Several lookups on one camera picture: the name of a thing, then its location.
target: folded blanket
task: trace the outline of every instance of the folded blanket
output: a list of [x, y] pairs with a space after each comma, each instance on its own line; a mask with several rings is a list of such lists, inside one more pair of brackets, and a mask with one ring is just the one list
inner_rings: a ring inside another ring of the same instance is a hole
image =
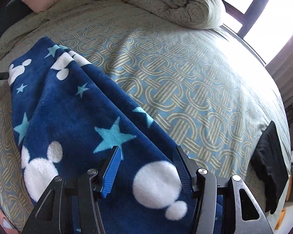
[[222, 0], [124, 0], [180, 26], [211, 29], [222, 25]]
[[[40, 39], [9, 67], [12, 122], [33, 202], [56, 175], [99, 168], [113, 145], [122, 161], [99, 202], [106, 233], [187, 233], [195, 201], [172, 164], [175, 142], [85, 58]], [[221, 226], [217, 205], [214, 233]]]

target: bedspread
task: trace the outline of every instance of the bedspread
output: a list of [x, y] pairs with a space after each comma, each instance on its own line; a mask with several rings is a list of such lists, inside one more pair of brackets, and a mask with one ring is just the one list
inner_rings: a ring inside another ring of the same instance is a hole
[[[0, 71], [48, 36], [104, 71], [200, 166], [219, 176], [252, 177], [248, 185], [256, 196], [261, 189], [249, 160], [271, 120], [290, 172], [285, 111], [265, 68], [219, 32], [183, 28], [122, 0], [61, 0], [5, 32]], [[5, 143], [13, 140], [9, 119], [2, 125], [9, 131]], [[8, 194], [0, 187], [0, 201]]]

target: bed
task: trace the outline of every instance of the bed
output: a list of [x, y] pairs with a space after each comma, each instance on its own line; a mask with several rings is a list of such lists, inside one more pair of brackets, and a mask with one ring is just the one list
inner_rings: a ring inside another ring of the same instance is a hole
[[[290, 173], [280, 93], [261, 63], [220, 28], [189, 29], [123, 0], [60, 0], [0, 38], [0, 72], [48, 36], [84, 56], [127, 92], [189, 157], [218, 176], [239, 174], [262, 209], [264, 184], [249, 161], [273, 120]], [[11, 95], [0, 81], [0, 207], [21, 230], [33, 206], [13, 138]], [[274, 229], [287, 186], [273, 215]]]

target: silver bolt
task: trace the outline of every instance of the silver bolt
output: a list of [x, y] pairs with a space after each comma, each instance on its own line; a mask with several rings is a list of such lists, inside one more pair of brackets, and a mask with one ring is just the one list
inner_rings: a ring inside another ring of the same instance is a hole
[[87, 173], [88, 173], [89, 175], [95, 175], [95, 174], [97, 173], [97, 170], [96, 170], [96, 169], [89, 169], [89, 170], [87, 171]]
[[205, 168], [200, 168], [198, 172], [203, 175], [207, 173], [207, 170]]
[[233, 179], [234, 181], [240, 181], [240, 180], [241, 180], [241, 177], [240, 177], [239, 175], [233, 175], [233, 176], [232, 176], [232, 179]]
[[60, 175], [57, 175], [54, 177], [55, 182], [60, 182], [62, 180], [62, 177]]

